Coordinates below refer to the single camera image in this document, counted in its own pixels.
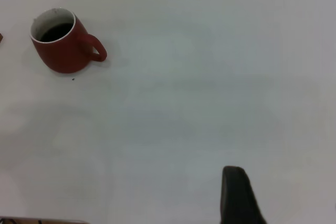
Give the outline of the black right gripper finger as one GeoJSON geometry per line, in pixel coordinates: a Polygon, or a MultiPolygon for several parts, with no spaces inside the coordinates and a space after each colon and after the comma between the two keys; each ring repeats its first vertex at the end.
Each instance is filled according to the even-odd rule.
{"type": "Polygon", "coordinates": [[[266,223],[245,170],[225,166],[222,172],[220,223],[266,223]]]}

